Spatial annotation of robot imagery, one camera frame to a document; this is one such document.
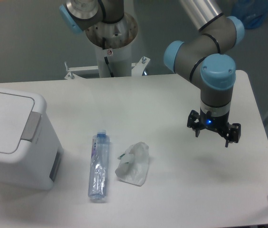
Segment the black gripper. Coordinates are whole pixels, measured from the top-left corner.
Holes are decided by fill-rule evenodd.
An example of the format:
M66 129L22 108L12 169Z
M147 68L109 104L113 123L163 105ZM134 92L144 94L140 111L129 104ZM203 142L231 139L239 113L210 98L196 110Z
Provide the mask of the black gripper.
M230 143L238 143L241 137L241 124L228 122L229 112L222 116L208 116L202 110L200 115L197 111L192 110L188 116L187 127L195 132L195 137L198 137L203 129L219 133L225 139L225 147Z

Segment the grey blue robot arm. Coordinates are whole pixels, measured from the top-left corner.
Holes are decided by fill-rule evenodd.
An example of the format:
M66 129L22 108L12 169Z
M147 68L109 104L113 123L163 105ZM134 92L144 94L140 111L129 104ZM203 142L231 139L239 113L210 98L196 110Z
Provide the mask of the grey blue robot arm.
M164 52L165 66L201 91L200 111L192 110L187 126L218 133L226 143L237 143L241 125L229 123L236 64L226 51L241 42L244 25L226 17L213 0L181 2L199 37L174 41ZM132 76L131 45L138 34L135 19L122 0L68 0L59 8L73 33L84 32L94 45L100 77Z

